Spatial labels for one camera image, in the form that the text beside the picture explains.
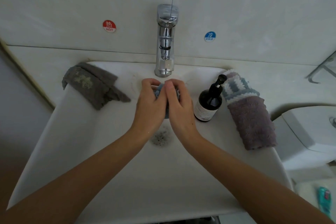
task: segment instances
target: drain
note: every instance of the drain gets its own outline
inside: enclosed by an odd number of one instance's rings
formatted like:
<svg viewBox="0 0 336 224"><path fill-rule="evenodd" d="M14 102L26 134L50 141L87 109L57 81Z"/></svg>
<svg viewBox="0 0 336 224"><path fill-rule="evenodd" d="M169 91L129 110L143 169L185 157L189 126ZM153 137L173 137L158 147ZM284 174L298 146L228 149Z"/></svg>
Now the drain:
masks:
<svg viewBox="0 0 336 224"><path fill-rule="evenodd" d="M167 126L162 126L149 140L153 145L159 147L165 147L172 141L171 128Z"/></svg>

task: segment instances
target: toilet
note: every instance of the toilet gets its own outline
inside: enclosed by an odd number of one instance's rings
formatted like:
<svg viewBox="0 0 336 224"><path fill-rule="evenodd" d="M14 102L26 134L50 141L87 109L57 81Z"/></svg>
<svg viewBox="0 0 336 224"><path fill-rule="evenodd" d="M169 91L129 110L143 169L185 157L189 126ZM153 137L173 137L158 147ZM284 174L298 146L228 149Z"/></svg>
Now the toilet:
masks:
<svg viewBox="0 0 336 224"><path fill-rule="evenodd" d="M336 107L295 108L273 123L275 150L286 170L320 167L336 160Z"/></svg>

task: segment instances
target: fingernail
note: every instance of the fingernail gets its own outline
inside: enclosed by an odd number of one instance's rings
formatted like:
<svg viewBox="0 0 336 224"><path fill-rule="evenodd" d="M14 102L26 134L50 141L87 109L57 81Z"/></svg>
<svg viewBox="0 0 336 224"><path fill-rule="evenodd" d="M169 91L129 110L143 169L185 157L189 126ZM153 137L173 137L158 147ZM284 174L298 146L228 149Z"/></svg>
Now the fingernail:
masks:
<svg viewBox="0 0 336 224"><path fill-rule="evenodd" d="M167 89L174 88L174 84L171 81L165 81L165 85L166 85Z"/></svg>

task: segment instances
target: hand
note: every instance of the hand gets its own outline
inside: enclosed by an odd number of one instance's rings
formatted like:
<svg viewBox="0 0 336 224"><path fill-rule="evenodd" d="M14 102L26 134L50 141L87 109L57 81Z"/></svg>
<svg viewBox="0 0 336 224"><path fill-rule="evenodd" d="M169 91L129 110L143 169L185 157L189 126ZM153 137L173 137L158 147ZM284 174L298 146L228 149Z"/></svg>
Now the hand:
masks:
<svg viewBox="0 0 336 224"><path fill-rule="evenodd" d="M175 86L180 91L177 99ZM194 105L183 81L170 79L165 82L169 102L169 121L175 135L183 143L198 135L194 117Z"/></svg>
<svg viewBox="0 0 336 224"><path fill-rule="evenodd" d="M158 86L160 82L153 78L142 80L142 89L136 104L133 124L130 128L135 134L143 135L146 140L158 130L166 115L167 96L165 86L162 87L156 99L152 85Z"/></svg>

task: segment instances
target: blue cloth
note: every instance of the blue cloth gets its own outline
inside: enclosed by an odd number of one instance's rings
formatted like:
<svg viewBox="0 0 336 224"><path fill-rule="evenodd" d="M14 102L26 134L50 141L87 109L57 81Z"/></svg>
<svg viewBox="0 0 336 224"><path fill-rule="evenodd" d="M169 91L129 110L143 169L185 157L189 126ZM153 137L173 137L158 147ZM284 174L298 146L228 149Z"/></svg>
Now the blue cloth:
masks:
<svg viewBox="0 0 336 224"><path fill-rule="evenodd" d="M154 90L154 95L156 96L156 98L158 98L159 94L160 94L160 91L162 89L162 87L164 86L164 83L161 83L157 88L156 90ZM177 98L180 100L180 92L178 89L176 89L176 95L177 95ZM165 119L168 119L169 118L169 103L167 101L167 105L166 105L166 116L165 116Z"/></svg>

